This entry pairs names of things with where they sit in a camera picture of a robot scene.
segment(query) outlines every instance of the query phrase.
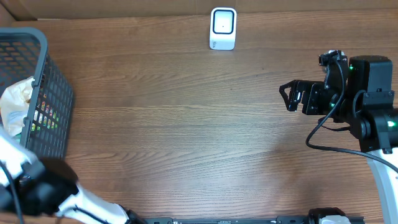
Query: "cable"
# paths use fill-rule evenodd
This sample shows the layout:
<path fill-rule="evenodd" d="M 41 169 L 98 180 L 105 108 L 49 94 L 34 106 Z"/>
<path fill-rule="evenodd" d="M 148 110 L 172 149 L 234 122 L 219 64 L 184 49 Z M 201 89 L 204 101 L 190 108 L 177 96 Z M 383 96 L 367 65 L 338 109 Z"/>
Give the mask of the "cable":
<path fill-rule="evenodd" d="M 360 96 L 361 93 L 366 93 L 366 91 L 365 90 L 359 90 L 354 96 L 354 100 L 353 100 L 353 117 L 354 118 L 356 118 L 356 113 L 357 113 L 356 109 L 355 109 L 356 101 L 358 100 L 358 97 Z"/>
<path fill-rule="evenodd" d="M 318 124 L 321 123 L 324 118 L 325 117 L 318 119 Z M 329 127 L 326 127 L 326 126 L 322 125 L 322 127 L 327 129 L 327 130 L 330 130 L 330 131 L 349 131 L 349 129 L 350 129 L 349 126 L 348 127 L 342 127 L 342 128 L 329 128 Z"/>
<path fill-rule="evenodd" d="M 19 219 L 19 223 L 20 224 L 24 224 L 24 217 L 22 216 L 22 209 L 21 209 L 21 205 L 19 203 L 19 198 L 18 198 L 17 190 L 15 188 L 14 179 L 12 178 L 12 176 L 11 176 L 10 172 L 8 171 L 6 165 L 4 165 L 1 161 L 0 161 L 0 166 L 1 166 L 2 170 L 4 171 L 4 173 L 6 174 L 7 180 L 9 182 L 9 184 L 10 184 L 12 197 L 14 199 L 15 211 L 17 213 L 17 216 L 18 216 L 18 219 Z"/>
<path fill-rule="evenodd" d="M 341 75 L 341 94 L 340 97 L 338 98 L 338 101 L 335 105 L 335 107 L 333 107 L 330 112 L 325 116 L 325 118 L 310 132 L 310 134 L 308 135 L 307 139 L 305 140 L 305 144 L 312 148 L 312 149 L 319 149 L 319 150 L 323 150 L 323 151 L 333 151 L 333 152 L 343 152 L 343 153 L 348 153 L 348 154 L 354 154 L 354 155 L 359 155 L 359 156 L 363 156 L 363 157 L 367 157 L 370 159 L 373 159 L 375 161 L 381 162 L 382 164 L 390 167 L 392 170 L 394 170 L 395 172 L 398 173 L 398 168 L 394 165 L 392 165 L 390 162 L 381 159 L 378 156 L 374 156 L 368 153 L 364 153 L 364 152 L 359 152 L 359 151 L 355 151 L 355 150 L 351 150 L 351 149 L 342 149 L 342 148 L 337 148 L 337 147 L 328 147 L 328 146 L 316 146 L 313 144 L 310 144 L 310 139 L 311 137 L 316 133 L 316 131 L 319 130 L 319 128 L 325 123 L 325 121 L 331 116 L 333 115 L 333 113 L 337 110 L 337 107 L 341 104 L 341 102 L 343 101 L 343 96 L 344 96 L 344 92 L 345 92 L 345 81 L 344 81 L 344 77 L 343 77 L 343 71 L 341 69 L 340 64 L 337 62 L 337 60 L 335 60 L 335 63 L 337 64 L 339 70 L 340 70 L 340 75 Z"/>
<path fill-rule="evenodd" d="M 104 221 L 104 220 L 98 218 L 97 216 L 93 215 L 92 213 L 87 212 L 86 210 L 77 207 L 77 205 L 75 205 L 74 207 L 69 207 L 69 208 L 65 209 L 65 210 L 63 211 L 63 214 L 62 214 L 61 218 L 63 218 L 63 217 L 65 216 L 65 214 L 66 214 L 67 212 L 69 212 L 70 210 L 73 210 L 73 211 L 75 211 L 75 212 L 76 212 L 76 211 L 79 211 L 79 212 L 81 212 L 81 213 L 84 213 L 85 215 L 88 215 L 90 218 L 96 220 L 97 222 L 99 222 L 99 223 L 101 223 L 101 224 L 109 224 L 107 221 Z"/>

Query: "white plastic bag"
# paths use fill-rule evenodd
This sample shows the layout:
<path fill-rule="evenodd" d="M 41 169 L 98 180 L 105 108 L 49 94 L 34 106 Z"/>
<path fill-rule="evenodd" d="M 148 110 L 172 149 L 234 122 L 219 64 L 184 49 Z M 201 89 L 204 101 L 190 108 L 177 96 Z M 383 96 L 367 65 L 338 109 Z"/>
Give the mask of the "white plastic bag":
<path fill-rule="evenodd" d="M 4 90 L 0 98 L 0 112 L 4 129 L 14 137 L 21 133 L 32 97 L 33 77 L 19 81 Z"/>

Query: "wooden tabletop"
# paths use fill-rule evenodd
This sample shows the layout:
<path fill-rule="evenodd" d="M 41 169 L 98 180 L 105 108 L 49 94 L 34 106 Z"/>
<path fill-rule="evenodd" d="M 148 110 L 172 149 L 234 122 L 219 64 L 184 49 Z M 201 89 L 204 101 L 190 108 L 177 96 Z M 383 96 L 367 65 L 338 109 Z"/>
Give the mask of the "wooden tabletop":
<path fill-rule="evenodd" d="M 388 56 L 398 90 L 397 22 L 398 10 L 238 14 L 233 51 L 209 49 L 209 16 L 14 26 L 44 32 L 74 87 L 67 162 L 105 200 L 143 217 L 261 218 L 339 207 L 381 223 L 366 160 L 306 147 L 320 117 L 288 112 L 279 86 L 323 80 L 318 55 L 340 49 Z M 322 129 L 313 142 L 359 149 L 349 132 Z"/>

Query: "cardboard wall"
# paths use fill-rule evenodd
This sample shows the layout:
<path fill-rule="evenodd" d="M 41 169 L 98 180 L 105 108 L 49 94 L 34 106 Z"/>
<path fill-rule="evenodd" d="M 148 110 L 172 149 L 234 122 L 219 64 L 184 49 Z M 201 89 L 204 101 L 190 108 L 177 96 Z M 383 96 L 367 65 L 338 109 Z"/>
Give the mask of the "cardboard wall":
<path fill-rule="evenodd" d="M 12 22 L 15 22 L 15 19 L 0 4 L 0 27 L 9 27 Z"/>
<path fill-rule="evenodd" d="M 210 14 L 214 7 L 242 12 L 380 9 L 396 0 L 0 0 L 19 20 Z"/>

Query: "plastic basket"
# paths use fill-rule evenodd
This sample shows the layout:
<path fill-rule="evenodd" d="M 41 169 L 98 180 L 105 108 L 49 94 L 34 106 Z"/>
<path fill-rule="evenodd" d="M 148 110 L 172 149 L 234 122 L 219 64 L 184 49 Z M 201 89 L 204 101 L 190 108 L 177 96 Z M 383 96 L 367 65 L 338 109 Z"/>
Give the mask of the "plastic basket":
<path fill-rule="evenodd" d="M 47 55 L 47 39 L 34 28 L 0 29 L 0 95 L 34 76 L 33 93 L 20 144 L 38 157 L 66 154 L 73 90 Z"/>

